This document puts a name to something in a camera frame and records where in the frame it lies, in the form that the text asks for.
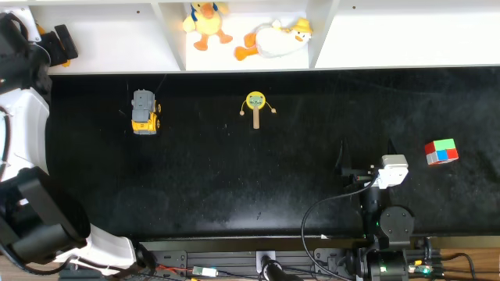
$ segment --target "black table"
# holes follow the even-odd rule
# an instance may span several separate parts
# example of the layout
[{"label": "black table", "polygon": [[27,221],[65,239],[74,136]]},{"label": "black table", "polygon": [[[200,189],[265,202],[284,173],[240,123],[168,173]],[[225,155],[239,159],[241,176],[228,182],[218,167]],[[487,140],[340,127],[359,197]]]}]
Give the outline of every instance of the black table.
[{"label": "black table", "polygon": [[[158,90],[162,133],[131,131],[132,93]],[[346,192],[334,175],[348,140],[355,168],[391,138],[409,163],[393,204],[416,235],[498,234],[500,69],[54,76],[52,176],[115,235],[296,236],[315,201]],[[251,91],[277,114],[240,116]],[[428,166],[424,145],[454,138],[460,159]],[[362,236],[355,198],[318,207],[308,234]]]}]

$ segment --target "white duck plush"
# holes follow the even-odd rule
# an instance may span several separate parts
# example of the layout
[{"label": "white duck plush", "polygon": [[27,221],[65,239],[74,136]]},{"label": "white duck plush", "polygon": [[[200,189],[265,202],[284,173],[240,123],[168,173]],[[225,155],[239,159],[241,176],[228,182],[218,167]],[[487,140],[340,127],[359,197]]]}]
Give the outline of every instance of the white duck plush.
[{"label": "white duck plush", "polygon": [[313,30],[309,21],[299,19],[291,29],[281,27],[279,20],[272,25],[264,24],[255,32],[245,35],[245,47],[237,47],[234,56],[239,61],[249,55],[261,55],[264,58],[276,58],[288,55],[307,45]]}]

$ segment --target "yellow and gray toy truck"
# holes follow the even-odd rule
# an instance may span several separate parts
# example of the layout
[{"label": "yellow and gray toy truck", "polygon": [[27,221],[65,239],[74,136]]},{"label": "yellow and gray toy truck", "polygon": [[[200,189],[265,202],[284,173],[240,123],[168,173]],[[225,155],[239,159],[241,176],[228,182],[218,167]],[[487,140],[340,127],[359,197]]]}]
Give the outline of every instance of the yellow and gray toy truck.
[{"label": "yellow and gray toy truck", "polygon": [[134,133],[140,135],[157,134],[161,112],[162,106],[155,100],[155,94],[147,90],[135,91],[132,100],[132,129]]}]

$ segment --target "rubik's cube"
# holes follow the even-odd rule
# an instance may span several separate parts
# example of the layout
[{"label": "rubik's cube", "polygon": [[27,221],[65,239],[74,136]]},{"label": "rubik's cube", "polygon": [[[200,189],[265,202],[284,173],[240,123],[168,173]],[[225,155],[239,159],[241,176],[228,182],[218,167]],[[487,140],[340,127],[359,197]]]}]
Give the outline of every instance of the rubik's cube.
[{"label": "rubik's cube", "polygon": [[425,146],[429,165],[444,164],[459,158],[453,139],[436,140]]}]

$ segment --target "plush toy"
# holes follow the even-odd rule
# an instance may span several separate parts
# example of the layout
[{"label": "plush toy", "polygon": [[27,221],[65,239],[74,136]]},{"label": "plush toy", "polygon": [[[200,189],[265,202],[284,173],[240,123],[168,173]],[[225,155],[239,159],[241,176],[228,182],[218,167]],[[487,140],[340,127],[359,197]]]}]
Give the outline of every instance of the plush toy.
[{"label": "plush toy", "polygon": [[245,104],[253,111],[253,128],[260,128],[259,121],[259,110],[264,108],[264,106],[268,105],[271,108],[272,113],[276,113],[276,109],[272,108],[269,102],[266,101],[266,97],[264,94],[258,91],[253,91],[252,93],[247,95],[247,98],[241,104],[240,115],[243,116],[245,112],[243,111],[243,107]]},{"label": "plush toy", "polygon": [[281,28],[279,20],[272,25],[263,24],[256,32],[245,35],[245,47],[237,47],[234,56],[239,61],[249,55],[260,54],[264,58],[276,58],[288,55],[307,45],[313,30],[309,21],[299,19],[291,29]]},{"label": "plush toy", "polygon": [[195,43],[195,48],[200,51],[206,51],[209,37],[217,34],[220,38],[220,43],[226,44],[233,40],[230,35],[225,34],[222,27],[222,18],[219,12],[227,14],[229,9],[226,4],[221,2],[192,2],[191,14],[182,24],[184,31],[198,31],[202,35],[202,39]]}]

